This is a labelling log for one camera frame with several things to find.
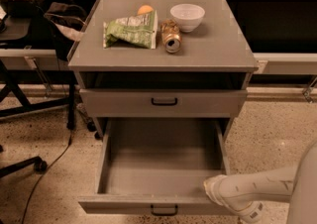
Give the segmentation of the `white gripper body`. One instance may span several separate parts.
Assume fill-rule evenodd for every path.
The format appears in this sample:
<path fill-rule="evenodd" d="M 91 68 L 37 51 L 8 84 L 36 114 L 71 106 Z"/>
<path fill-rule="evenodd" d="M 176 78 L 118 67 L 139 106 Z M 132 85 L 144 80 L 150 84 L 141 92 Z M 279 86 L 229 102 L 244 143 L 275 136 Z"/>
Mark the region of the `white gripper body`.
<path fill-rule="evenodd" d="M 260 188 L 248 174 L 220 174 L 205 179 L 203 184 L 212 202 L 227 208 L 248 224 L 261 220 L 264 207 L 260 201 Z"/>

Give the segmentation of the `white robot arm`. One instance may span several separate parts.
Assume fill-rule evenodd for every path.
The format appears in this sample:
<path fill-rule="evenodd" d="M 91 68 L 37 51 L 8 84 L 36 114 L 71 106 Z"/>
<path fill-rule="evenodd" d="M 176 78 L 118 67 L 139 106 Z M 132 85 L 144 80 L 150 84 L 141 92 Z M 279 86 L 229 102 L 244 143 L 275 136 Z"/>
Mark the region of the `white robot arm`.
<path fill-rule="evenodd" d="M 288 202 L 286 224 L 317 223 L 317 142 L 298 165 L 249 174 L 217 175 L 204 181 L 210 200 L 247 223 L 261 220 L 263 201 Z"/>

